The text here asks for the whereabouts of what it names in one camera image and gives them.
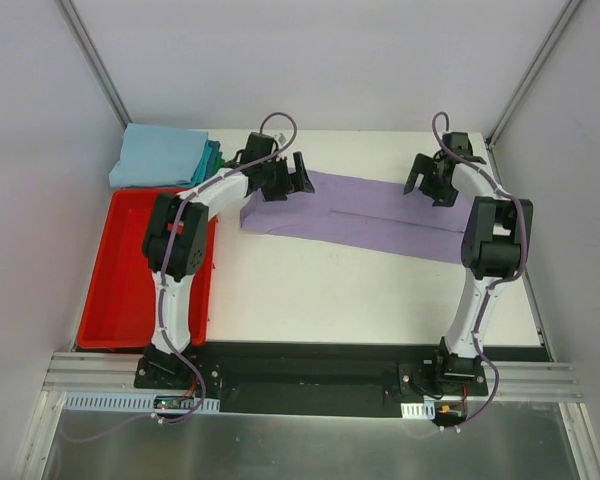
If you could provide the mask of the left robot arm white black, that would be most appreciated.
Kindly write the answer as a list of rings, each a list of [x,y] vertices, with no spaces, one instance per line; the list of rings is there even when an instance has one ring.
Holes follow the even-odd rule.
[[[156,197],[142,243],[155,287],[155,327],[138,362],[135,387],[185,389],[202,383],[186,352],[192,346],[190,295],[205,261],[211,220],[254,193],[266,201],[313,193],[303,154],[293,152],[289,166],[283,150],[274,137],[253,132],[234,161],[210,179]]]

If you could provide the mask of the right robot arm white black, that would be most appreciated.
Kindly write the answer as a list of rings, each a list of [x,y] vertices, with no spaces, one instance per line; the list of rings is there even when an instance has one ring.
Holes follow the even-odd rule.
[[[473,153],[466,133],[438,135],[440,150],[414,159],[404,187],[415,187],[435,207],[451,207],[459,195],[472,201],[460,247],[465,283],[456,314],[433,358],[403,377],[414,392],[436,400],[472,388],[484,379],[484,334],[494,306],[526,268],[533,203],[507,192]]]

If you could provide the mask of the purple t shirt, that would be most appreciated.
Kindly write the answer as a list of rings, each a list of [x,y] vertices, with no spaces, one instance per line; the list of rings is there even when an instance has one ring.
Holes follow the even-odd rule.
[[[425,260],[459,264],[471,210],[464,197],[435,207],[419,191],[397,183],[311,171],[313,193],[286,201],[253,194],[240,213],[241,228],[258,234],[330,242]]]

